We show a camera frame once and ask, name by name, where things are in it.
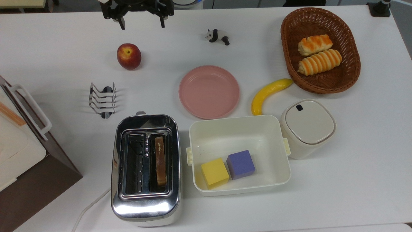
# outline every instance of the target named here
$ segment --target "yellow toy banana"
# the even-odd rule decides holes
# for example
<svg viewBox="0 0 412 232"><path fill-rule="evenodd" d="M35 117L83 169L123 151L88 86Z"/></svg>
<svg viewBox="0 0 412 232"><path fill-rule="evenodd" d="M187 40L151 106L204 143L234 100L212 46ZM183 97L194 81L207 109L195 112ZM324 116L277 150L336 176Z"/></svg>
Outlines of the yellow toy banana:
<svg viewBox="0 0 412 232"><path fill-rule="evenodd" d="M262 105L264 100L276 93L279 92L283 89L286 89L287 87L289 87L291 84L293 83L293 80L291 79L280 79L277 81L274 81L270 84L268 84L267 86L263 87L253 98L252 101L252 114L253 115L262 115Z"/></svg>

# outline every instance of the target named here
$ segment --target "pink plate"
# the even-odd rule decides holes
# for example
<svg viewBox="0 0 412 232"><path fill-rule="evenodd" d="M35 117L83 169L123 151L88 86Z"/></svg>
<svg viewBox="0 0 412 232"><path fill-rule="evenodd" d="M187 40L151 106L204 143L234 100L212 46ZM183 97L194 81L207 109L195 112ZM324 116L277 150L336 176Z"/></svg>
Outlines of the pink plate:
<svg viewBox="0 0 412 232"><path fill-rule="evenodd" d="M239 84L230 72L217 66L200 66L186 74L179 98L193 115L203 119L223 118L236 107Z"/></svg>

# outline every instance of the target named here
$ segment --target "container handle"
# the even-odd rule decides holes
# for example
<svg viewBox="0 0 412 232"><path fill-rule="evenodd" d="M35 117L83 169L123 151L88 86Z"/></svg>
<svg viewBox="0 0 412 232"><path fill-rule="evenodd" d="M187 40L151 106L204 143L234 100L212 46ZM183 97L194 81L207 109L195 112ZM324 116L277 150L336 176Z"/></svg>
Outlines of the container handle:
<svg viewBox="0 0 412 232"><path fill-rule="evenodd" d="M286 138L283 139L283 145L285 146L286 155L289 156L290 155L290 147L289 147L288 139L286 139Z"/></svg>
<svg viewBox="0 0 412 232"><path fill-rule="evenodd" d="M21 85L13 85L11 87L6 86L7 89L10 91L11 95L14 97L14 99L16 100L17 104L19 104L19 106L22 108L22 110L24 111L24 113L27 115L27 117L29 118L29 120L31 121L31 123L34 125L34 127L36 128L36 130L39 132L39 134L43 137L44 140L47 140L46 138L46 133L51 129L52 127L52 123L50 122L50 120L47 118L47 116L44 114L44 112L42 111L42 109L40 109L39 105L36 103L36 101L33 99L33 97L30 95L30 93L28 93L28 91ZM17 98L17 96L15 95L15 91L21 89L24 94L25 94L25 99L26 101L29 103L29 105L31 107L33 107L33 110L36 112L36 114L39 116L41 122L44 123L44 128L40 129L40 127L36 124L36 122L33 120L33 118L30 116L30 114L27 112L27 110L24 108L23 104L20 102L20 100Z"/></svg>
<svg viewBox="0 0 412 232"><path fill-rule="evenodd" d="M191 147L186 148L186 155L187 155L187 165L192 166L192 164L193 164L193 154L192 154L192 148Z"/></svg>

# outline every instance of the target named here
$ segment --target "red apple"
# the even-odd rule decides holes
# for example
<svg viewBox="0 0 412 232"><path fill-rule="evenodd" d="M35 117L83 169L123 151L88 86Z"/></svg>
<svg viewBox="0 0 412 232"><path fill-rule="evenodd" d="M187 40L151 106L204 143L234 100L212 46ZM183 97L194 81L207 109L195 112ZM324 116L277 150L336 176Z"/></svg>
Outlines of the red apple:
<svg viewBox="0 0 412 232"><path fill-rule="evenodd" d="M117 49L117 61L123 68L133 70L140 65L142 54L136 45L124 43Z"/></svg>

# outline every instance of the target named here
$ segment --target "toast rack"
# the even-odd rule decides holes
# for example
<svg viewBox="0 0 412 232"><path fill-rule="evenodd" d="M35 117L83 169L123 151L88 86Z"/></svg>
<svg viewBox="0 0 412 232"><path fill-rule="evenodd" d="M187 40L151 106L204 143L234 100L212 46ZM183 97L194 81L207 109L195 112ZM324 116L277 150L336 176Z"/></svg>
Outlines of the toast rack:
<svg viewBox="0 0 412 232"><path fill-rule="evenodd" d="M116 86L113 82L113 87L106 86L102 91L90 83L89 106L96 114L107 119L110 115L116 113Z"/></svg>

